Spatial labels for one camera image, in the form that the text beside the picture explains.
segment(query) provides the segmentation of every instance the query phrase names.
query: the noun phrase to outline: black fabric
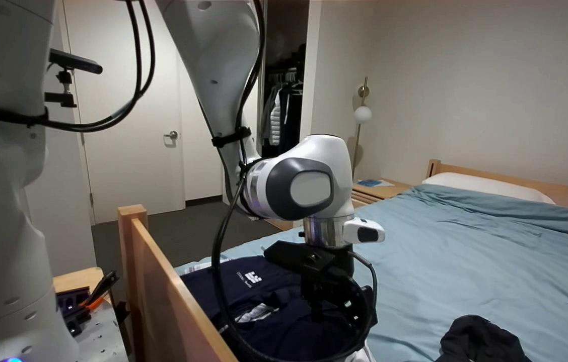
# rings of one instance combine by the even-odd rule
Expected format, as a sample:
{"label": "black fabric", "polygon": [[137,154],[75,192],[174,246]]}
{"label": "black fabric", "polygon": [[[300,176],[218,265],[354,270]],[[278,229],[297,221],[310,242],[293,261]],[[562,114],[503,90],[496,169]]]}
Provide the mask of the black fabric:
{"label": "black fabric", "polygon": [[438,362],[531,362],[521,338],[481,316],[457,318],[442,338]]}
{"label": "black fabric", "polygon": [[[245,316],[259,303],[278,308],[265,319],[238,324],[242,336],[263,354],[285,360],[320,360],[345,350],[357,336],[338,308],[331,303],[323,303],[323,318],[316,319],[300,295],[300,277],[263,256],[223,263],[223,280],[232,316]],[[184,282],[215,327],[225,332],[211,270],[188,274]],[[223,336],[240,360],[254,360],[245,354],[230,332]]]}

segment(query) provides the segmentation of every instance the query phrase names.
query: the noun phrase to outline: wooden headboard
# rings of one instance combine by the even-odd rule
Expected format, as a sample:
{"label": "wooden headboard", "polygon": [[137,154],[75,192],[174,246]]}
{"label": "wooden headboard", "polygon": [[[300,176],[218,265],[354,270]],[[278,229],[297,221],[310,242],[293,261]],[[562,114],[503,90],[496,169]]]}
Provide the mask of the wooden headboard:
{"label": "wooden headboard", "polygon": [[542,181],[513,176],[513,175],[499,175],[499,173],[487,173],[487,170],[480,170],[480,169],[467,169],[467,166],[460,166],[460,164],[446,164],[446,162],[434,159],[434,160],[429,160],[427,175],[431,176],[431,175],[438,175],[438,173],[463,173],[463,175],[475,175],[475,176],[498,178],[498,181],[506,181],[506,183],[516,183],[516,185],[532,186],[532,189],[538,189],[538,191],[547,192],[558,204],[568,207],[568,185],[542,183]]}

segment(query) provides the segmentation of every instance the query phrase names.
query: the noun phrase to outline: white wall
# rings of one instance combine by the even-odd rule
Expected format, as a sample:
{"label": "white wall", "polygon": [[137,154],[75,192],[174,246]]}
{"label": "white wall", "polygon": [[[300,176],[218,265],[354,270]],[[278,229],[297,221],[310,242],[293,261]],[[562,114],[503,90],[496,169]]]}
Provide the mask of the white wall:
{"label": "white wall", "polygon": [[[62,47],[60,23],[56,21],[50,45]],[[58,93],[56,71],[47,74],[45,90]],[[72,111],[49,104],[50,117],[75,120]],[[86,159],[80,136],[72,133],[47,130],[49,156],[41,178],[27,186],[28,208],[34,225],[43,229],[49,246],[52,274],[66,274],[98,263],[91,218]]]}
{"label": "white wall", "polygon": [[568,2],[376,6],[364,175],[419,181],[438,156],[568,183]]}
{"label": "white wall", "polygon": [[354,95],[372,59],[372,0],[312,0],[300,135],[354,135]]}

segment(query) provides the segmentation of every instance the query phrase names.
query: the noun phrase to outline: white door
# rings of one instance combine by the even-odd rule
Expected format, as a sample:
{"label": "white door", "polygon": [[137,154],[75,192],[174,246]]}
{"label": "white door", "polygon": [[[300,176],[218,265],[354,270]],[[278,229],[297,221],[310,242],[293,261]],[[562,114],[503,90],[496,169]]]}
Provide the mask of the white door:
{"label": "white door", "polygon": [[[135,84],[135,55],[130,16],[116,0],[62,0],[68,47],[104,64],[104,74],[77,72],[81,122],[104,118],[130,100]],[[184,64],[156,2],[147,2],[156,42],[156,80],[137,108],[117,127],[86,135],[93,191],[93,221],[113,221],[117,207],[144,202],[150,212],[184,208],[184,148],[180,98]]]}

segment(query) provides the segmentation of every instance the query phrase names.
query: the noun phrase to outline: nightstand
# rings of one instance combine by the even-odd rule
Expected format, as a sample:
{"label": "nightstand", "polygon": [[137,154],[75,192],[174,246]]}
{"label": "nightstand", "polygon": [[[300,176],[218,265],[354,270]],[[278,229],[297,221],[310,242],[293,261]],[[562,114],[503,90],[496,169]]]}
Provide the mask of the nightstand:
{"label": "nightstand", "polygon": [[389,178],[362,178],[353,185],[353,198],[354,204],[372,204],[381,198],[391,198],[404,191],[411,189],[411,185],[402,181],[389,181]]}

